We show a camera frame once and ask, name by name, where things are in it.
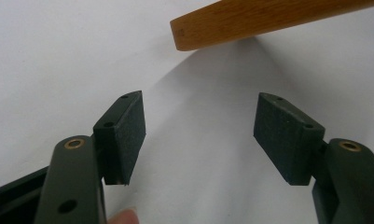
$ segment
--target hole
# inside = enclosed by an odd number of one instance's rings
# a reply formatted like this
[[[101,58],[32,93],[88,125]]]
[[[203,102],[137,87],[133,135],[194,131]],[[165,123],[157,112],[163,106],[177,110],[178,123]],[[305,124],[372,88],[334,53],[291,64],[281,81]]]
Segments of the hole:
[[[60,214],[67,214],[72,212],[76,208],[76,200],[68,200],[67,202],[62,203],[59,208],[58,212]]]
[[[358,146],[356,143],[342,141],[342,142],[339,143],[339,145],[341,147],[343,147],[344,149],[347,149],[349,151],[353,151],[353,152],[361,151],[361,147]]]
[[[67,149],[75,149],[82,147],[85,144],[85,140],[82,138],[74,138],[64,144]]]
[[[78,146],[79,144],[81,144],[81,141],[76,140],[76,141],[72,141],[72,142],[70,142],[70,143],[68,144],[68,146],[70,146],[70,147],[76,147],[76,146]]]
[[[105,128],[110,128],[110,127],[112,127],[113,125],[114,125],[114,122],[107,122],[107,123],[104,124],[104,127],[105,127]]]
[[[350,143],[345,143],[345,144],[343,144],[345,147],[347,147],[347,148],[351,148],[351,149],[356,149],[357,147],[355,146],[355,145],[352,145],[352,144],[350,144]]]

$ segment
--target wooden stick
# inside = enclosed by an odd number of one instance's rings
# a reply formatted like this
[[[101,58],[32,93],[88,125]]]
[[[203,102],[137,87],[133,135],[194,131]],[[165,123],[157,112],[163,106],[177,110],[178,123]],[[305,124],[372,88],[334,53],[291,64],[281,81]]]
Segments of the wooden stick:
[[[177,49],[192,50],[373,6],[374,0],[223,0],[170,24]]]

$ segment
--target wooden dowel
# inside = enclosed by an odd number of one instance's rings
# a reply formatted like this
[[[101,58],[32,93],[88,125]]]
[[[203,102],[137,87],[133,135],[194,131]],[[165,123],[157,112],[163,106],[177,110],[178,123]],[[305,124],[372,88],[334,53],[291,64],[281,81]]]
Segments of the wooden dowel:
[[[223,0],[171,26],[177,49],[193,50],[373,6],[374,0]]]

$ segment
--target fingertip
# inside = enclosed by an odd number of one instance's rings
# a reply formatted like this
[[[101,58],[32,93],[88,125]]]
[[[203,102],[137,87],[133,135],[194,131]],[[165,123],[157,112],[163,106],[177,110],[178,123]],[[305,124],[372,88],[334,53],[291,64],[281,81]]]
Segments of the fingertip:
[[[108,220],[108,224],[139,224],[135,207],[125,209]]]

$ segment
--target white surface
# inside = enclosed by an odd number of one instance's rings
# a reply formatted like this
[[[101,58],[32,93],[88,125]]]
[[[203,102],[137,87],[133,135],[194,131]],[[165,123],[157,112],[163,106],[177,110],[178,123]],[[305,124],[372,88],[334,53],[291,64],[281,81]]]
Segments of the white surface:
[[[374,150],[374,8],[196,52],[169,21],[212,1],[0,1],[0,186],[143,90],[147,136],[108,215],[141,223],[316,223],[252,136],[257,94],[282,95]]]

